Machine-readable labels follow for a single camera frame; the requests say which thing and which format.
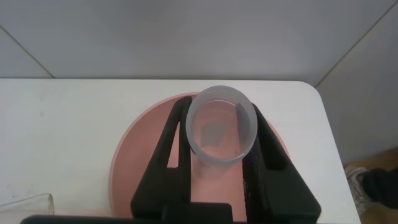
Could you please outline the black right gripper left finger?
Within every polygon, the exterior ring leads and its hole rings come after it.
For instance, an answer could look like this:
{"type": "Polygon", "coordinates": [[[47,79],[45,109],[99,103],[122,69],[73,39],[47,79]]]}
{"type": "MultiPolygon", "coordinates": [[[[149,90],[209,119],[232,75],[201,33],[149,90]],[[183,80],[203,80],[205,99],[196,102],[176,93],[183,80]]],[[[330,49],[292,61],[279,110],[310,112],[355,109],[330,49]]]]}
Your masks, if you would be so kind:
{"type": "Polygon", "coordinates": [[[134,218],[158,219],[171,203],[188,204],[191,196],[191,147],[186,134],[186,118],[191,96],[177,100],[167,118],[154,153],[130,203],[134,218]],[[167,167],[178,134],[178,166],[167,167]]]}

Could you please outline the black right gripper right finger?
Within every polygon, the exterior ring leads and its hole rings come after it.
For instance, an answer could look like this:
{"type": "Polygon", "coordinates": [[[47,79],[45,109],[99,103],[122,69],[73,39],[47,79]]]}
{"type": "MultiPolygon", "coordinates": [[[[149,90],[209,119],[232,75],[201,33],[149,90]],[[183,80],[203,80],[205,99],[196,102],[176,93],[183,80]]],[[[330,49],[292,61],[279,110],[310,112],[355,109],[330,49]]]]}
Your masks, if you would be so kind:
{"type": "Polygon", "coordinates": [[[259,111],[257,134],[243,159],[248,223],[316,223],[321,206],[259,111]]]}

